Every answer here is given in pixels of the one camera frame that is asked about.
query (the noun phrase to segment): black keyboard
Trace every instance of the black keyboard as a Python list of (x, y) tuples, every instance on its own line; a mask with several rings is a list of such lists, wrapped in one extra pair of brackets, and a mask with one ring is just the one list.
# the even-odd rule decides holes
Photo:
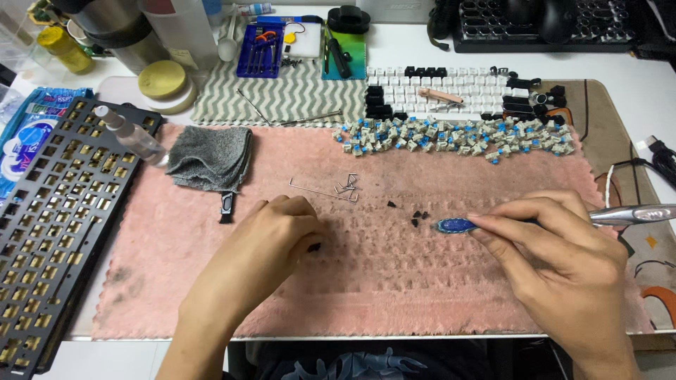
[(577, 0), (577, 26), (568, 43), (546, 43), (532, 24), (507, 21), (499, 0), (463, 1), (453, 31), (457, 53), (621, 53), (633, 46), (625, 0)]

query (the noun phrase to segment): clear spray bottle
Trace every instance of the clear spray bottle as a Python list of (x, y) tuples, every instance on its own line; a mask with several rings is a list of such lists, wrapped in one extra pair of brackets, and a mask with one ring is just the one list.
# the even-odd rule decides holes
[(156, 168), (167, 164), (169, 160), (167, 150), (141, 126), (128, 122), (124, 116), (116, 114), (105, 105), (96, 107), (94, 113), (103, 120), (108, 130), (117, 136), (120, 144), (127, 150)]

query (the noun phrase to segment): zigzag patterned cloth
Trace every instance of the zigzag patterned cloth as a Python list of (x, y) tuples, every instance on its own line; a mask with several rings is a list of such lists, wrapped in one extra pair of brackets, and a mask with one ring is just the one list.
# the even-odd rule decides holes
[[(237, 18), (235, 40), (241, 46), (248, 18)], [(224, 22), (221, 37), (229, 19)], [(238, 78), (237, 59), (220, 62), (211, 70), (191, 119), (198, 124), (265, 125), (256, 111), (239, 96), (240, 89), (272, 124), (343, 110), (342, 118), (320, 119), (294, 126), (337, 126), (342, 120), (364, 117), (365, 80), (322, 80), (322, 60), (303, 59), (295, 68), (285, 66), (276, 79)]]

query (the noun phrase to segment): computer mouse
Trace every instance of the computer mouse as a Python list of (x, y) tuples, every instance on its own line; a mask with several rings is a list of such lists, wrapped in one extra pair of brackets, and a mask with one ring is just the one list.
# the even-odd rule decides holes
[(512, 24), (536, 24), (542, 0), (504, 0), (507, 21)]
[(547, 43), (563, 44), (571, 39), (577, 23), (575, 0), (543, 0), (539, 33)]

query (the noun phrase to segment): black screwdriver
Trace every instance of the black screwdriver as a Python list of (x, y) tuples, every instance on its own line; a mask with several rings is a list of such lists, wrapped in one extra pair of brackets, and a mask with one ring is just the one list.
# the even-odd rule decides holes
[(333, 38), (331, 29), (328, 26), (327, 33), (329, 34), (329, 51), (331, 51), (331, 54), (333, 55), (333, 60), (335, 61), (336, 67), (338, 68), (338, 74), (340, 74), (342, 79), (347, 79), (352, 76), (352, 71), (349, 70), (345, 56), (340, 50), (340, 44), (338, 43), (338, 40)]

